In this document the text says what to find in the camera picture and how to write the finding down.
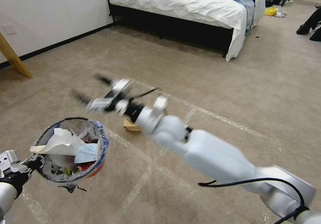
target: black boot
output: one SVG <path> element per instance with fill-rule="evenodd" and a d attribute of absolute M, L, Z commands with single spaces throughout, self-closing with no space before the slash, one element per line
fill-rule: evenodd
<path fill-rule="evenodd" d="M 305 23 L 303 25 L 301 25 L 299 27 L 299 29 L 297 30 L 297 34 L 298 35 L 305 35 L 305 34 L 308 34 L 310 31 L 310 27 L 307 26 Z"/>
<path fill-rule="evenodd" d="M 321 42 L 321 28 L 315 31 L 315 33 L 310 37 L 310 40 L 315 42 Z"/>

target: plastic bag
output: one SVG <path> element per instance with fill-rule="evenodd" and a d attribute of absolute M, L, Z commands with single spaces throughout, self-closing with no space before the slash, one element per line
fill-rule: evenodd
<path fill-rule="evenodd" d="M 277 9 L 276 7 L 269 7 L 269 8 L 266 8 L 266 9 L 265 9 L 264 15 L 274 16 L 277 11 L 278 11 L 278 9 Z"/>

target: black bed frame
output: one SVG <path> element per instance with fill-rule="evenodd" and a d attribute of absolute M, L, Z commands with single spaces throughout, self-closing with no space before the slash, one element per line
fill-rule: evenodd
<path fill-rule="evenodd" d="M 113 5 L 109 0 L 108 5 L 114 24 L 116 24 L 115 16 L 124 17 L 124 19 L 127 19 L 130 22 L 140 19 L 141 22 L 139 24 L 144 23 L 152 26 L 153 30 L 156 30 L 159 34 L 160 39 L 165 36 L 174 36 L 188 42 L 215 48 L 223 51 L 223 58 L 226 57 L 231 44 L 233 28 L 227 29 L 129 7 Z"/>

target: paper scrap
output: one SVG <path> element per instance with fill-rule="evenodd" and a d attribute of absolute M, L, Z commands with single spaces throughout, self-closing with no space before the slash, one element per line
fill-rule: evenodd
<path fill-rule="evenodd" d="M 72 135 L 71 132 L 62 128 L 54 128 L 54 134 L 47 145 L 31 146 L 30 152 L 75 156 L 79 147 L 83 145 L 85 142 L 77 135 Z"/>

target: black cable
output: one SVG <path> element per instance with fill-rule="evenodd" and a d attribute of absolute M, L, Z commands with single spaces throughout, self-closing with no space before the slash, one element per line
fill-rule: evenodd
<path fill-rule="evenodd" d="M 149 91 L 147 91 L 147 92 L 145 92 L 145 93 L 142 93 L 142 94 L 140 94 L 140 95 L 133 96 L 133 97 L 131 97 L 131 98 L 128 100 L 128 102 L 132 102 L 135 98 L 143 97 L 143 96 L 145 96 L 145 95 L 147 95 L 147 94 L 150 94 L 151 92 L 154 92 L 154 91 L 156 91 L 156 90 L 158 90 L 158 88 L 154 88 L 154 89 L 149 90 Z"/>
<path fill-rule="evenodd" d="M 305 206 L 304 198 L 303 198 L 301 192 L 293 184 L 291 184 L 290 182 L 288 182 L 286 180 L 283 180 L 283 179 L 278 179 L 278 178 L 258 178 L 258 179 L 236 181 L 236 182 L 227 183 L 227 184 L 210 185 L 210 184 L 213 184 L 213 183 L 216 182 L 216 180 L 214 180 L 214 181 L 211 181 L 211 182 L 208 182 L 208 183 L 198 183 L 198 185 L 204 186 L 204 187 L 218 188 L 218 187 L 234 186 L 234 185 L 258 182 L 258 181 L 264 181 L 264 180 L 272 180 L 272 181 L 279 181 L 279 182 L 285 183 L 285 184 L 289 185 L 290 187 L 292 187 L 295 190 L 295 192 L 298 194 L 299 198 L 300 198 L 300 206 L 297 209 L 295 209 L 293 212 L 289 213 L 285 217 L 283 217 L 280 220 L 278 220 L 274 224 L 280 224 L 280 223 L 290 219 L 291 217 L 296 218 L 301 212 L 303 212 L 305 210 L 309 210 L 309 208 Z"/>

